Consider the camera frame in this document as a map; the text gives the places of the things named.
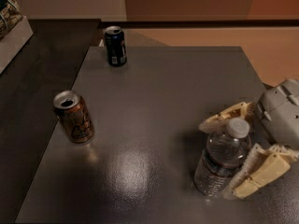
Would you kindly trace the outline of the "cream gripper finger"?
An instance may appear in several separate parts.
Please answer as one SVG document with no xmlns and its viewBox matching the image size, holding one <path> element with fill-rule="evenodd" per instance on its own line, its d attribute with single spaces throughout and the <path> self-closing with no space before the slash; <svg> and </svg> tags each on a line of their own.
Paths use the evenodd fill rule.
<svg viewBox="0 0 299 224">
<path fill-rule="evenodd" d="M 288 146 L 274 144 L 263 149 L 255 143 L 241 169 L 223 190 L 227 200 L 244 199 L 264 186 L 277 180 L 299 160 L 299 151 Z"/>
<path fill-rule="evenodd" d="M 205 119 L 199 125 L 199 130 L 203 133 L 221 132 L 225 129 L 228 121 L 233 118 L 241 118 L 249 124 L 249 130 L 253 129 L 254 122 L 254 102 L 241 102 L 222 110 L 220 113 Z"/>
</svg>

